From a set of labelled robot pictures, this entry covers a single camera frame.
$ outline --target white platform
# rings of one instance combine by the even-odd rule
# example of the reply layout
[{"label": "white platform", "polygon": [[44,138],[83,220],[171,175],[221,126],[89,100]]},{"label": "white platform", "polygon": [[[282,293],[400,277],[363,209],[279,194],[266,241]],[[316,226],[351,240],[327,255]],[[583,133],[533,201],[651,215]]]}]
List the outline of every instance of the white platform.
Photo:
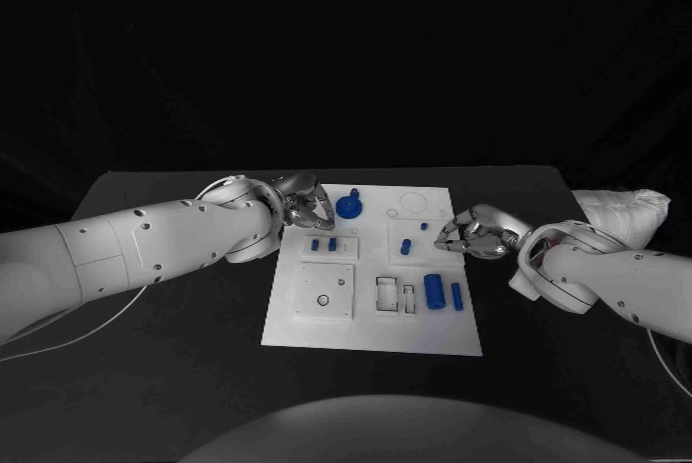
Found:
[{"label": "white platform", "polygon": [[[352,188],[364,203],[358,218],[338,217],[332,232],[285,229],[263,345],[482,356],[465,258],[433,246],[455,216],[449,190],[325,185],[335,205]],[[331,237],[338,238],[332,252]],[[315,238],[318,251],[311,247]],[[407,256],[406,238],[413,242]],[[430,310],[426,303],[429,273],[443,276],[442,310]],[[397,278],[397,311],[378,311],[378,277]],[[381,294],[390,301],[391,280],[384,281],[390,287]],[[452,283],[462,286],[463,311],[455,310]],[[413,315],[406,312],[404,285],[414,287]]]}]

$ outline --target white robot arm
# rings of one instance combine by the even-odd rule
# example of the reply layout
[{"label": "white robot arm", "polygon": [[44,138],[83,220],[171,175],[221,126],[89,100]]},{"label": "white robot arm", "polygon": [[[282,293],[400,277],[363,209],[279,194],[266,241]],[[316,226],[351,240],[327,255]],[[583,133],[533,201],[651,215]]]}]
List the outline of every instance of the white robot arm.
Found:
[{"label": "white robot arm", "polygon": [[[468,225],[465,239],[449,235]],[[616,237],[576,221],[533,229],[489,205],[459,214],[436,247],[484,259],[520,251],[511,286],[560,308],[586,313],[599,298],[631,322],[692,343],[692,259],[632,250]]]},{"label": "white robot arm", "polygon": [[[279,249],[285,224],[334,229],[315,175],[273,185],[243,176],[221,181],[200,199],[0,234],[0,344],[84,303],[171,280],[223,257],[231,263],[265,257]],[[318,203],[328,219],[314,212]]]}]

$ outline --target table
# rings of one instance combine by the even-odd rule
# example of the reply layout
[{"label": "table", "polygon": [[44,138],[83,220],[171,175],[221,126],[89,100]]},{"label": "table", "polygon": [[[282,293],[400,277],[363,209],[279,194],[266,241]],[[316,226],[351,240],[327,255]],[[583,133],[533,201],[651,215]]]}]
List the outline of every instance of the table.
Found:
[{"label": "table", "polygon": [[[107,173],[74,219],[195,197],[244,171]],[[295,171],[257,171],[266,181]],[[315,171],[325,183],[445,186],[455,210],[504,208],[536,225],[585,219],[546,166]],[[260,345],[277,254],[148,289],[83,342],[0,366],[0,461],[166,461],[250,420],[324,398],[410,394],[553,419],[648,457],[692,456],[692,402],[645,331],[600,304],[574,315],[508,287],[512,259],[468,259],[484,358]],[[123,307],[99,300],[14,346],[66,341]]]}]

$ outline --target blue object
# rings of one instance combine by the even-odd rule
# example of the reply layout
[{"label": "blue object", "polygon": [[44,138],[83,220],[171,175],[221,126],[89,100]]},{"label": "blue object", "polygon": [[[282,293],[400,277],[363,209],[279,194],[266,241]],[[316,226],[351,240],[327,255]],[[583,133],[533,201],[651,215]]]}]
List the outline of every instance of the blue object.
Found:
[{"label": "blue object", "polygon": [[459,283],[452,284],[452,298],[455,299],[455,309],[462,311],[465,309],[465,302],[462,301],[462,288]]},{"label": "blue object", "polygon": [[412,251],[412,240],[407,238],[404,240],[404,243],[401,244],[401,254],[409,255],[410,251]]},{"label": "blue object", "polygon": [[364,211],[364,204],[361,203],[358,196],[358,190],[354,188],[351,190],[351,195],[339,198],[339,201],[337,202],[337,214],[347,220],[355,218]]},{"label": "blue object", "polygon": [[426,285],[426,301],[432,310],[442,310],[446,306],[443,277],[438,273],[426,275],[423,278]]}]

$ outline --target blue knob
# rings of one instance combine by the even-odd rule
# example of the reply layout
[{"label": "blue knob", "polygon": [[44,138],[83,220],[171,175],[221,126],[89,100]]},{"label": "blue knob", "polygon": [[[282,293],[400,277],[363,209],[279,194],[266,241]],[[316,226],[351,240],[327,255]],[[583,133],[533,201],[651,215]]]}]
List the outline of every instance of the blue knob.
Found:
[{"label": "blue knob", "polygon": [[401,254],[409,255],[410,251],[412,251],[412,240],[407,238],[404,240],[404,243],[401,244]]},{"label": "blue knob", "polygon": [[358,196],[358,190],[354,188],[351,190],[351,195],[339,198],[339,201],[337,202],[337,214],[347,220],[355,218],[364,211],[364,204],[361,203]]}]

